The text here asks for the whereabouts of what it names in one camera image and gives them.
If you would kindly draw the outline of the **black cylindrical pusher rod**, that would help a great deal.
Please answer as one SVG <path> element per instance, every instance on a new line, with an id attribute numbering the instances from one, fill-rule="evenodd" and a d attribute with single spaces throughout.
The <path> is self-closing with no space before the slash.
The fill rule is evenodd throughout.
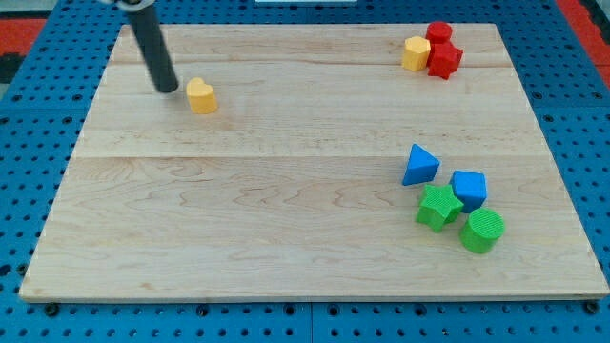
<path id="1" fill-rule="evenodd" d="M 125 3 L 124 11 L 154 88 L 161 93 L 176 91 L 179 84 L 154 3 Z"/>

